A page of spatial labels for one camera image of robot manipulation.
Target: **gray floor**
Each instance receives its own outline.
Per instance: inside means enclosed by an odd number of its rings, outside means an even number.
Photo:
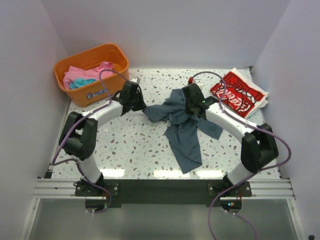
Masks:
[[[285,200],[246,200],[240,213],[259,240],[297,240]],[[211,240],[202,205],[123,205],[92,215],[84,200],[42,200],[30,240]],[[219,240],[253,240],[241,219],[212,211]]]

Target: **terrazzo surface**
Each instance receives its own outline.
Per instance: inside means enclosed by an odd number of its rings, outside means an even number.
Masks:
[[[136,69],[131,68],[130,77],[139,77],[144,101],[147,105],[162,104],[172,89],[182,88],[188,78],[204,69]],[[221,76],[229,69],[205,69]],[[239,70],[251,79],[249,70]],[[211,95],[210,88],[219,81],[215,76],[204,74],[197,77],[204,85],[203,95]],[[85,112],[106,103],[106,99],[87,107],[78,107],[70,103],[68,112]],[[262,124],[260,110],[254,113],[250,121]],[[182,174],[167,138],[164,136],[167,126],[164,122],[153,123],[141,112],[129,112],[103,125],[97,133],[94,151],[95,161],[105,178],[108,179],[221,179],[239,162],[241,144],[227,131],[223,131],[219,140],[210,138],[197,131],[201,148],[202,166]],[[69,158],[62,150],[58,161]],[[76,165],[61,164],[53,168],[53,179],[79,179]],[[277,168],[257,174],[254,179],[279,179]]]

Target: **cable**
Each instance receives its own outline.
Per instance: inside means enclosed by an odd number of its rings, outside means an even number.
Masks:
[[[55,154],[54,154],[54,156],[53,156],[52,162],[51,162],[51,165],[52,165],[52,166],[57,166],[57,165],[60,165],[60,164],[63,164],[63,163],[71,162],[71,161],[75,162],[75,163],[76,163],[76,167],[77,167],[77,169],[79,170],[80,174],[82,175],[82,177],[83,177],[89,184],[91,184],[91,185],[94,186],[95,188],[98,188],[98,189],[100,189],[100,190],[102,190],[102,191],[104,191],[104,192],[106,192],[106,193],[108,194],[108,196],[109,196],[108,205],[107,205],[104,209],[102,209],[102,210],[93,211],[94,213],[101,213],[101,212],[103,212],[105,209],[107,209],[107,208],[110,207],[110,205],[111,205],[111,200],[112,200],[112,197],[111,197],[110,192],[109,192],[107,189],[105,189],[104,187],[98,186],[97,184],[95,184],[95,183],[93,183],[92,181],[90,181],[90,180],[85,176],[85,174],[84,174],[84,172],[82,171],[82,169],[81,169],[81,167],[80,167],[80,165],[79,165],[79,162],[78,162],[77,160],[75,160],[75,159],[73,159],[73,158],[68,158],[68,159],[62,160],[62,161],[60,161],[60,162],[56,162],[56,161],[57,161],[57,158],[58,158],[58,155],[59,155],[60,151],[62,150],[62,148],[63,148],[64,145],[66,144],[67,139],[70,137],[70,135],[72,134],[72,132],[76,129],[76,127],[77,127],[82,121],[84,121],[85,119],[87,119],[88,117],[90,117],[92,114],[98,112],[98,111],[101,110],[101,109],[104,109],[104,108],[108,107],[108,106],[111,104],[111,102],[112,102],[111,94],[110,94],[110,92],[108,91],[105,83],[104,83],[103,80],[102,80],[102,73],[103,73],[103,72],[106,72],[106,71],[108,71],[108,72],[113,72],[113,73],[115,73],[115,74],[118,74],[120,77],[124,78],[124,80],[129,81],[124,75],[122,75],[121,73],[119,73],[119,72],[117,72],[117,71],[115,71],[115,70],[112,70],[112,69],[104,69],[104,70],[102,70],[102,71],[99,73],[100,83],[102,84],[105,92],[106,92],[106,93],[108,94],[108,96],[109,96],[109,102],[106,103],[106,104],[104,104],[104,105],[102,105],[102,106],[100,106],[100,107],[98,107],[98,108],[96,108],[95,110],[91,111],[90,113],[88,113],[87,115],[83,116],[82,118],[80,118],[78,121],[76,121],[76,122],[74,123],[74,125],[69,129],[69,131],[67,132],[67,134],[65,135],[65,137],[64,137],[63,140],[61,141],[61,144],[59,145],[58,149],[56,150],[56,152],[55,152]]]
[[[231,115],[229,112],[227,112],[227,111],[225,110],[225,108],[223,107],[223,105],[222,105],[222,99],[224,98],[225,93],[226,93],[226,91],[227,91],[226,81],[225,81],[219,74],[217,74],[217,73],[215,73],[215,72],[213,72],[213,71],[201,71],[201,72],[196,73],[192,78],[195,78],[196,76],[198,76],[198,75],[200,75],[200,74],[213,74],[213,75],[217,76],[218,78],[220,78],[220,80],[223,82],[223,94],[222,94],[221,98],[219,99],[219,107],[220,107],[220,109],[221,109],[228,117],[232,118],[233,120],[237,121],[237,122],[240,123],[240,124],[243,124],[243,125],[247,126],[247,127],[250,128],[250,129],[253,129],[253,130],[256,130],[256,131],[259,131],[259,132],[268,134],[268,135],[270,135],[270,136],[272,136],[272,137],[280,140],[280,141],[285,145],[285,147],[287,148],[287,150],[288,150],[288,157],[287,157],[283,162],[277,163],[277,164],[272,165],[272,166],[264,167],[264,168],[261,169],[261,171],[264,171],[264,170],[267,170],[267,169],[276,168],[276,167],[280,167],[280,166],[286,164],[286,163],[290,160],[291,155],[292,155],[291,148],[290,148],[289,145],[286,143],[286,141],[283,140],[283,139],[282,139],[281,137],[279,137],[278,135],[274,134],[273,132],[270,132],[270,131],[267,131],[267,130],[258,128],[258,127],[256,127],[256,126],[252,126],[252,125],[250,125],[250,124],[247,124],[246,122],[237,119],[236,117],[234,117],[233,115]],[[246,181],[248,181],[249,179],[251,179],[253,176],[255,176],[257,173],[251,174],[249,177],[246,177],[245,179],[243,179],[242,181],[238,182],[237,184],[235,184],[235,185],[227,188],[226,190],[220,192],[220,193],[213,199],[213,201],[212,201],[212,203],[211,203],[211,205],[210,205],[210,207],[209,207],[207,220],[208,220],[209,230],[210,230],[211,235],[213,236],[213,238],[214,238],[215,240],[218,240],[218,238],[216,237],[216,235],[215,235],[215,233],[214,233],[214,231],[213,231],[213,229],[212,229],[212,226],[211,226],[211,211],[212,211],[212,209],[213,209],[213,206],[214,206],[215,202],[216,202],[221,196],[223,196],[225,193],[227,193],[227,192],[229,192],[230,190],[232,190],[232,189],[240,186],[241,184],[245,183]],[[235,213],[234,215],[237,216],[238,218],[246,221],[246,222],[251,226],[251,228],[253,229],[253,233],[254,233],[254,239],[257,240],[257,239],[258,239],[258,234],[257,234],[257,231],[255,230],[255,228],[253,227],[252,223],[251,223],[249,220],[247,220],[247,219],[244,218],[243,216],[240,216],[240,215],[237,214],[237,213]]]

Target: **red and white bag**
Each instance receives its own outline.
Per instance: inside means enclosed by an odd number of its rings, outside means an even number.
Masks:
[[[223,79],[226,82],[226,92],[222,101],[239,116],[248,118],[257,109],[267,105],[266,98],[269,96],[269,92],[255,85],[236,68],[228,72]],[[224,92],[223,83],[217,83],[210,91],[220,99]]]

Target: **cloth in bin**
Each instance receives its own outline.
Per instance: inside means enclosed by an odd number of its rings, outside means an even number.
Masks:
[[[266,98],[269,92],[255,85],[236,68],[228,72],[223,79],[226,83],[226,92],[222,101],[242,118],[250,117],[258,109],[267,105]],[[223,83],[215,84],[210,91],[220,99],[224,92]]]
[[[70,66],[69,71],[64,73],[63,86],[65,89],[68,89],[68,90],[74,89],[74,88],[70,87],[70,84],[73,83],[74,81],[76,81],[76,79],[84,79],[84,80],[87,80],[88,82],[90,82],[89,80],[92,80],[92,79],[99,80],[99,74],[102,70],[105,70],[105,69],[112,70],[113,68],[114,68],[114,65],[111,62],[107,62],[107,61],[103,61],[100,64],[100,66],[92,68],[92,69],[88,69],[88,70],[83,70],[79,67]],[[111,71],[104,71],[102,73],[102,78],[105,79],[105,78],[111,76],[112,74],[114,74],[114,73]]]
[[[152,122],[171,123],[164,135],[183,174],[202,165],[197,129],[215,139],[219,139],[223,131],[213,122],[186,114],[186,98],[182,89],[173,89],[162,105],[148,106],[143,112]]]
[[[84,79],[84,78],[77,78],[75,81],[70,82],[70,89],[78,89],[81,88],[85,85],[92,84],[96,80],[91,78],[91,79]]]

